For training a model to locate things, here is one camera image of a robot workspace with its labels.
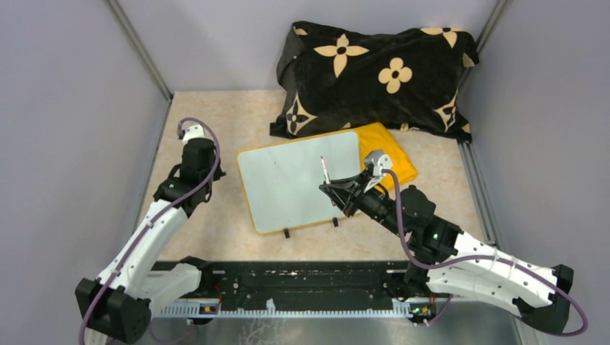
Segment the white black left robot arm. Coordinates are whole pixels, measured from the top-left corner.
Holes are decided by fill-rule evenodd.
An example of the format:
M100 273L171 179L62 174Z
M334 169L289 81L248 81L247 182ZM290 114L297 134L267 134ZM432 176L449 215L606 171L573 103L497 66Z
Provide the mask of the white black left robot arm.
M210 262L186 257L169 269L155 266L165 245L196 208L209 201L213 182L224 175L215 139L183 141L181 163L159 184L134 234L95 279L83 278L77 284L79 344L105 344L109 339L134 344L163 309L185 295L205 298L214 292Z

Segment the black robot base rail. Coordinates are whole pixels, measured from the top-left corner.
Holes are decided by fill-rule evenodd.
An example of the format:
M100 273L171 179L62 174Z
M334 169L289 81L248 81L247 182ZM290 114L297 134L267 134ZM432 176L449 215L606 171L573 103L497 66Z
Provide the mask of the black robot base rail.
M217 311L351 313L389 311L409 298L451 295L450 279L442 274L443 289L432 287L432 271L407 261L398 262L207 262L181 260L201 277L183 298L211 298Z

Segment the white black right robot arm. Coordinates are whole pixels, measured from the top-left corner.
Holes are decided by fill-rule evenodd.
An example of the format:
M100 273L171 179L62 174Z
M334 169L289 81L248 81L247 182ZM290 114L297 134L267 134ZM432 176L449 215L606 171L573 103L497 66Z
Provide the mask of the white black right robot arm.
M372 180L372 173L364 170L349 178L325 178L319 189L344 215L362 212L400 238L414 269L405 276L409 293L471 298L538 331L566 336L571 268L518 259L437 216L435 203L415 185L392 198L370 187Z

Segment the red capped white marker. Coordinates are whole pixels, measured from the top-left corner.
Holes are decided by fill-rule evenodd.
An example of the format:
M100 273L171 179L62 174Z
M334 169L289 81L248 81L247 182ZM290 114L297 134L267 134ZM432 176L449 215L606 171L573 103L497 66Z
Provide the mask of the red capped white marker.
M329 178L329 172L327 169L327 165L325 162L325 159L323 156L320 157L321 160L321 164L322 164L322 171L323 171L323 176L324 176L324 184L330 184L330 178Z

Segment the yellow framed whiteboard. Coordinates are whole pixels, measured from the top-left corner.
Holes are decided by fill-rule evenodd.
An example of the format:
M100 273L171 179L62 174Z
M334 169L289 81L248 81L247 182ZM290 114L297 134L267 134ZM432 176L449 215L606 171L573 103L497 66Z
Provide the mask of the yellow framed whiteboard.
M352 131L293 139L237 154L252 224L259 234L301 228L342 218L320 191L320 157L331 179L357 175L358 135Z

